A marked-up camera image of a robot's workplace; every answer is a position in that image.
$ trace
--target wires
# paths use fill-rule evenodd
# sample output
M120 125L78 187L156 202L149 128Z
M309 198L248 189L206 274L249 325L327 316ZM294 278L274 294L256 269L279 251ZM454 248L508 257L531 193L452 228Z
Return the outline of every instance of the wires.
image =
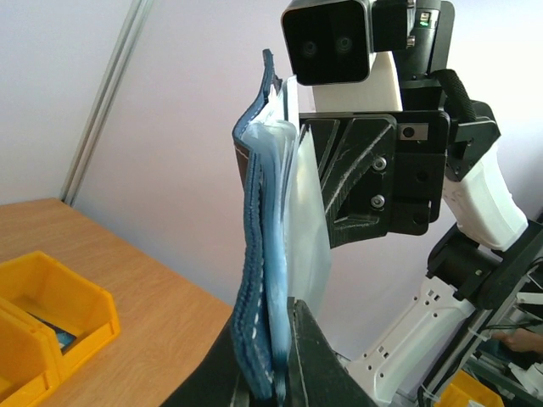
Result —
M490 319L491 315L486 319L484 323L487 323ZM469 327L472 325L472 322L475 318L475 315L470 316L467 320L464 321L462 324L462 328L456 333L456 335L453 337L451 343L447 347L447 350L438 358L437 363L445 363L445 361L451 357L451 354L453 353L454 348L457 348L459 344L462 342L462 336L463 332L466 332ZM440 388L443 383L445 383L460 367L462 356L467 352L467 350L472 346L473 342L477 339L477 337L472 337L466 347L457 355L455 361L453 364L447 369L447 371L444 374L444 377L441 378L441 381L439 382L438 386L435 388ZM429 407L432 405L432 399L428 397L428 390L427 387L432 381L432 377L439 371L438 365L434 365L432 370L426 375L426 377L423 380L422 386L420 386L417 390L417 402L418 407Z
M507 329L518 329L518 328L530 328L531 326L537 326L541 325L541 321L539 320L532 320L532 321L526 321L521 324L496 324L496 325L488 325L485 326L482 331L491 331L495 329L500 330L507 330Z

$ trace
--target yellow storage box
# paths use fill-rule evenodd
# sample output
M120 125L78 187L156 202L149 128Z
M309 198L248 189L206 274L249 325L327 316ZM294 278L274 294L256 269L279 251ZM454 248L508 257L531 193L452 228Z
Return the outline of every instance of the yellow storage box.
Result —
M10 372L22 373L23 370L29 373L20 376L20 380L31 375L31 367L23 366L20 361L26 357L26 346L32 343L31 337L35 337L36 340L39 338L40 354L44 354L47 361L44 364L36 359L35 369L56 376L51 379L52 385L55 380L65 381L120 333L111 295L42 252L0 264L0 318L17 321L19 327L18 331L16 328L5 331L7 336L0 330L3 333L0 348L5 350L7 343L12 349L5 350L0 359L2 367L9 371L7 376L10 377ZM0 407L11 407L7 393L2 393L1 389L8 386L2 380L0 378ZM18 393L28 394L22 387ZM13 405L32 404L19 402Z
M59 386L48 338L1 310L0 332L0 405L37 405Z
M441 395L436 407L468 407L474 401L484 407L504 407L501 397L487 388L481 382L469 376L465 371L459 371L451 384Z

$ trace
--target black bracket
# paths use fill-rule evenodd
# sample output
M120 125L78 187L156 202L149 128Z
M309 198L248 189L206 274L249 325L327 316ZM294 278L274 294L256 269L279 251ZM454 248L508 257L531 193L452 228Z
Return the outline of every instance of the black bracket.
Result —
M477 121L452 121L445 172L451 181L461 181L501 135L490 106L482 102L472 103Z
M448 114L302 114L311 129L332 248L394 233L422 235L439 217Z

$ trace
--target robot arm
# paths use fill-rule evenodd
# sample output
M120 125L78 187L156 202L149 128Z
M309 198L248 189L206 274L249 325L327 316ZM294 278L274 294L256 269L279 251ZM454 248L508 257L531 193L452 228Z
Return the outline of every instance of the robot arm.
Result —
M293 71L313 86L316 112L299 116L300 132L313 136L331 248L389 232L422 235L442 198L457 220L429 255L420 292L346 369L307 298L289 299L286 405L389 405L427 350L454 335L421 377L425 405L425 393L439 395L510 307L543 246L543 227L526 220L501 176L491 109L469 100L445 69L453 19L441 0L293 0L283 14ZM265 328L263 320L250 322ZM271 405L247 382L259 366L235 357L230 323L164 407Z
M403 29L392 30L386 14L405 23ZM462 323L457 336L470 343L463 353L473 351L478 331L509 306L510 294L522 285L523 270L543 243L540 228L529 228L503 180L497 161L500 133L490 108L471 101L456 74L445 69L453 19L449 2L430 0L294 0L283 14L293 71L301 84L313 86L316 113L302 120L314 137L328 138L316 141L327 146L316 153L332 246L388 231L423 234L437 219L441 197L456 217L456 226L430 256L420 293L359 360L347 365L378 405L389 405L428 350ZM386 45L379 41L385 32ZM355 56L360 51L365 58ZM415 111L427 115L415 120ZM443 111L450 126L439 132L430 112ZM387 142L385 125L382 131L370 126L385 115L394 118L388 122L392 151L381 147ZM343 133L327 130L342 124ZM375 137L364 134L370 131ZM356 166L341 164L338 159L346 153ZM414 170L414 156L432 168L429 181L428 171ZM390 173L407 168L417 181L396 173L388 182ZM422 193L400 191L424 182ZM438 199L430 193L436 186ZM411 216L402 216L405 212ZM501 261L479 247L496 251ZM520 271L512 270L513 263ZM422 390L439 394L452 374L445 370L441 376L434 388Z

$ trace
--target light blue fabric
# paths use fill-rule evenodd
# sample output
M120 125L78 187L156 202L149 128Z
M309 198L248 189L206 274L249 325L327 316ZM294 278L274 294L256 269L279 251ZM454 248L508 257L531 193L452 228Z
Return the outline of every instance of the light blue fabric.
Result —
M288 320L288 275L285 254L281 183L282 163L277 139L266 125L249 124L243 139L260 155L263 191L264 277L273 355L274 383L280 403L286 396L291 335Z
M284 219L296 131L293 135L254 122L272 87L276 92L281 89L271 52L265 50L263 55L260 91L232 132L244 182L246 250L231 332L236 358L254 396L269 399L275 388L281 405L291 347Z

